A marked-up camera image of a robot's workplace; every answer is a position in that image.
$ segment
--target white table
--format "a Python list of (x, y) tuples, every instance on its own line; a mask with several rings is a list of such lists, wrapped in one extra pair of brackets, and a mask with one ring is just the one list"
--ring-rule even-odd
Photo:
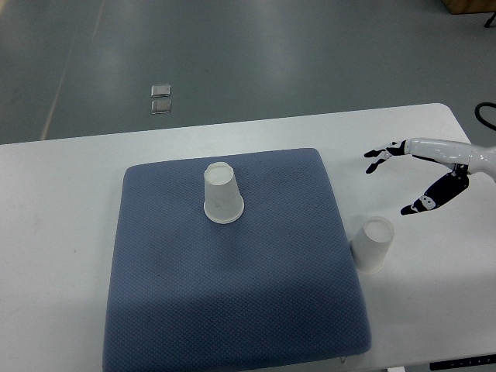
[(496, 184), (400, 215), (447, 168), (366, 151), (412, 137), (467, 141), (443, 105), (384, 108), (0, 146), (0, 369), (100, 371), (122, 176), (162, 160), (314, 147), (349, 237), (381, 215), (396, 236), (360, 275), (372, 349), (273, 370), (366, 370), (496, 353)]

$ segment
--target upside-down cup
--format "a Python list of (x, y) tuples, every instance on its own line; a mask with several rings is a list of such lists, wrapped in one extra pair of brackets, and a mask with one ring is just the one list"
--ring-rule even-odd
[(239, 193), (234, 170), (229, 164), (210, 164), (204, 172), (205, 203), (203, 209), (209, 219), (216, 223), (236, 221), (245, 208)]
[(382, 217), (371, 217), (351, 239), (355, 267), (366, 274), (377, 273), (384, 265), (393, 241), (393, 225)]

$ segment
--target blue cushion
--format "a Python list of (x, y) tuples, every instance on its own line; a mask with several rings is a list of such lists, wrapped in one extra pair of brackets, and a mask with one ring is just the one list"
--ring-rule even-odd
[[(228, 225), (203, 211), (206, 167), (234, 168)], [(357, 271), (314, 149), (127, 170), (108, 291), (104, 372), (245, 370), (364, 353)]]

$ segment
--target black cable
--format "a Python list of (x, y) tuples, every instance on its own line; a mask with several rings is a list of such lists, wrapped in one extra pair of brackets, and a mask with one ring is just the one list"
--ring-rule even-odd
[(494, 124), (491, 124), (488, 122), (486, 119), (484, 119), (481, 116), (481, 107), (492, 107), (493, 109), (496, 109), (496, 104), (491, 103), (491, 102), (481, 102), (479, 105), (475, 106), (475, 117), (477, 120), (479, 120), (482, 124), (484, 124), (487, 128), (491, 128), (493, 130), (496, 130), (496, 126)]
[(496, 18), (496, 12), (494, 12), (494, 14), (492, 15), (492, 17), (490, 17), (490, 18), (487, 20), (486, 24), (484, 25), (484, 27), (485, 27), (486, 29), (488, 29), (489, 27), (491, 27), (491, 24), (492, 24), (492, 22), (494, 21), (494, 18)]

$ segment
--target cardboard box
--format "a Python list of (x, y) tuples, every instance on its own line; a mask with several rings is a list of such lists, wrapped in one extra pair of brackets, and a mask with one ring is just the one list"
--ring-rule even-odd
[(443, 0), (451, 14), (496, 12), (496, 0)]

